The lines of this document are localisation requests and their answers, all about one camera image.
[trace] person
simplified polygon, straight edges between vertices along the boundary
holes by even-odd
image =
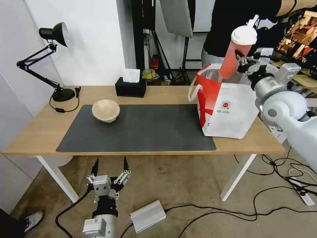
[[[43,219],[43,212],[35,212],[22,220],[16,220],[0,209],[1,235],[22,238],[27,231],[35,228]]]
[[[212,12],[211,28],[201,53],[202,67],[204,68],[211,63],[222,63],[231,41],[232,31],[245,25],[249,19],[254,18],[255,14],[259,15],[260,20],[269,19],[276,22],[291,12],[312,8],[316,5],[317,0],[241,0],[230,2],[216,0]]]

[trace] shopping bag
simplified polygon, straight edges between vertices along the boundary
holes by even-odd
[[[198,98],[200,126],[205,136],[242,139],[259,113],[256,95],[249,85],[215,81],[220,67],[221,64],[210,64],[197,72],[188,100]]]

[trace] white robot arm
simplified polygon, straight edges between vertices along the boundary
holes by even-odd
[[[123,172],[119,177],[109,177],[108,175],[95,176],[98,172],[98,160],[92,168],[91,175],[87,179],[92,184],[96,193],[94,203],[97,209],[92,213],[92,219],[85,220],[83,234],[87,238],[115,238],[116,220],[118,211],[116,200],[119,199],[119,191],[131,176],[126,157],[124,158]],[[115,195],[110,196],[111,189],[115,190]]]
[[[282,128],[291,147],[317,171],[317,117],[308,116],[307,102],[302,95],[286,88],[300,67],[286,63],[277,69],[269,64],[272,52],[273,49],[260,48],[257,56],[251,58],[236,52],[238,71],[245,73],[241,80],[251,81],[263,121]]]

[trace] black desk lamp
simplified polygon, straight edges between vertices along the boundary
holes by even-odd
[[[68,38],[68,30],[64,22],[56,24],[53,28],[40,28],[39,29],[40,36],[47,40],[49,43],[48,46],[41,49],[40,51],[36,52],[35,54],[29,56],[28,58],[18,61],[17,66],[18,68],[28,72],[29,74],[32,74],[34,77],[37,77],[38,79],[42,80],[43,82],[47,83],[48,85],[51,85],[53,88],[55,88],[55,92],[52,95],[52,98],[56,102],[62,102],[72,99],[75,96],[75,92],[71,89],[64,89],[62,88],[59,83],[51,81],[47,78],[44,78],[43,76],[39,75],[38,73],[32,71],[29,67],[36,62],[40,61],[41,59],[44,59],[45,57],[53,54],[56,52],[56,46],[53,42],[53,40],[57,41],[63,46],[66,46],[69,44],[69,38]],[[50,49],[51,52],[47,53],[46,55],[33,59],[34,56],[38,55],[39,53]]]

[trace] lamp base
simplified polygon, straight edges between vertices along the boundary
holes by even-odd
[[[71,89],[57,88],[53,93],[53,100],[57,102],[68,101],[75,96],[75,92]]]

